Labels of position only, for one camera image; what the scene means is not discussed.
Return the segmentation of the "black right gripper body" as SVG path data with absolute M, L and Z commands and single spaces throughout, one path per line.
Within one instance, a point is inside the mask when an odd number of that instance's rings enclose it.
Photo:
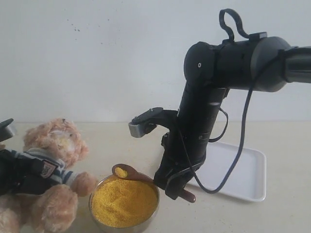
M 162 140 L 164 153 L 156 180 L 167 180 L 173 174 L 182 171 L 189 165 L 203 163 L 207 150 L 206 127 L 190 127 L 179 130 L 169 127 L 166 139 Z

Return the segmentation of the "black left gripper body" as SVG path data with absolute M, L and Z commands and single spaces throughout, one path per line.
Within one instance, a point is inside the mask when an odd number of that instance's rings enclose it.
M 25 179 L 29 159 L 14 157 L 8 150 L 0 151 L 0 195 L 26 194 Z

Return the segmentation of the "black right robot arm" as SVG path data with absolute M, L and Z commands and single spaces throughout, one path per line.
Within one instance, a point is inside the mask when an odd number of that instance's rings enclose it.
M 280 37 L 198 42 L 184 60 L 186 85 L 177 111 L 162 110 L 156 123 L 169 130 L 155 184 L 175 200 L 206 159 L 211 131 L 231 89 L 277 92 L 287 83 L 311 81 L 310 47 L 292 47 Z

